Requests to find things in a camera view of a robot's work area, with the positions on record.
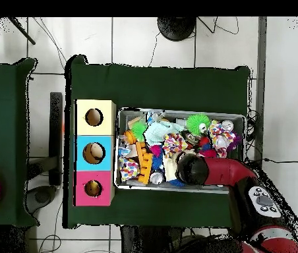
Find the blue box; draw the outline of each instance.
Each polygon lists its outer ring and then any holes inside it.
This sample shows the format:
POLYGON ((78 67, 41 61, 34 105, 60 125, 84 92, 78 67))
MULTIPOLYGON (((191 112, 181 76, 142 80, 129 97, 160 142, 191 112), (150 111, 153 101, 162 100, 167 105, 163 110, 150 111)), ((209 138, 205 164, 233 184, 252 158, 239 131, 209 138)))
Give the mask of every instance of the blue box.
POLYGON ((111 171, 113 169, 113 136, 77 136, 77 171, 111 171), (90 164, 83 157, 87 144, 99 143, 104 147, 105 157, 98 164, 90 164))

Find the circular hole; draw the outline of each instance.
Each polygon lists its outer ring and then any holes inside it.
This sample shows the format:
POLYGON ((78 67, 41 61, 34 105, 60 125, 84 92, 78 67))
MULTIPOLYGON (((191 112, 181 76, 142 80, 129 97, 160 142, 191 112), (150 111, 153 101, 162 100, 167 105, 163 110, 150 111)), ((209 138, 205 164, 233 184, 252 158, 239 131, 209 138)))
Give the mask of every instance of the circular hole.
POLYGON ((101 194, 102 186, 98 181, 88 181, 84 185, 85 193, 90 197, 97 197, 101 194))
POLYGON ((82 155, 87 163, 98 164, 101 163, 105 157, 105 149, 97 142, 90 143, 84 147, 82 155))
POLYGON ((99 109, 89 109, 85 116, 86 122, 90 126, 99 126, 104 120, 104 116, 99 109))

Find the gray plastic bin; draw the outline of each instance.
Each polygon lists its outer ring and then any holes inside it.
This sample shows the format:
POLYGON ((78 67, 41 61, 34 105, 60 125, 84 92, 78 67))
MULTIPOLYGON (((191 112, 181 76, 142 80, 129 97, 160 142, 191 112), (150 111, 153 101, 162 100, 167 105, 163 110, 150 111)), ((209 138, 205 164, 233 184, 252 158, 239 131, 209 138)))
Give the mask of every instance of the gray plastic bin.
MULTIPOLYGON (((135 117, 146 116, 148 111, 157 111, 161 112, 161 109, 140 109, 140 111, 133 111, 129 108, 121 108, 117 114, 117 130, 118 135, 122 135, 126 130, 128 130, 128 122, 135 117)), ((200 112, 194 111, 167 111, 165 110, 165 119, 172 122, 172 120, 186 119, 189 115, 193 115, 200 112)), ((206 113, 204 112, 211 120, 230 120, 233 122, 234 131, 243 139, 243 141, 238 145, 235 150, 232 150, 228 153, 227 158, 233 159, 245 159, 245 149, 246 141, 245 135, 247 133, 247 120, 243 115, 232 115, 224 113, 206 113)), ((132 180, 132 185, 129 185, 129 181, 121 182, 120 172, 119 172, 119 161, 118 161, 118 147, 119 141, 115 143, 115 168, 114 168, 114 183, 117 187, 123 189, 141 189, 141 190, 164 190, 164 191, 181 191, 181 192, 211 192, 211 193, 221 193, 227 194, 228 189, 226 187, 218 187, 217 185, 186 185, 183 187, 173 186, 170 183, 162 183, 159 185, 148 183, 147 185, 139 183, 136 180, 132 180)))

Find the shape sorter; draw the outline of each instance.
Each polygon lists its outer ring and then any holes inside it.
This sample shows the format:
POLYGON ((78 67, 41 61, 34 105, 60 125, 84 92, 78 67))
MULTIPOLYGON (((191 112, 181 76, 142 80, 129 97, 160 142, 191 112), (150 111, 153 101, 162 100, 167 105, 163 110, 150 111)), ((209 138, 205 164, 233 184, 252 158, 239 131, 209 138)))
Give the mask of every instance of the shape sorter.
POLYGON ((94 99, 76 99, 74 104, 74 206, 110 206, 115 192, 112 177, 116 105, 111 100, 94 99))

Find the green tablecloth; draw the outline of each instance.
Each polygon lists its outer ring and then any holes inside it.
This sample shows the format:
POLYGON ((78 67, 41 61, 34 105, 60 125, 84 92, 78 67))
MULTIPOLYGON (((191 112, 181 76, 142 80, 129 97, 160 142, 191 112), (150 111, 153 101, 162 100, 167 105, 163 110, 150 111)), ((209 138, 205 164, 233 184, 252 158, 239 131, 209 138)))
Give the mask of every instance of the green tablecloth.
POLYGON ((0 225, 31 226, 24 209, 26 181, 26 80, 34 59, 0 64, 0 225))
POLYGON ((66 130, 63 225, 123 224, 230 227, 228 195, 117 189, 110 207, 73 206, 73 100, 111 99, 117 108, 142 107, 247 114, 247 67, 235 70, 66 64, 66 130))

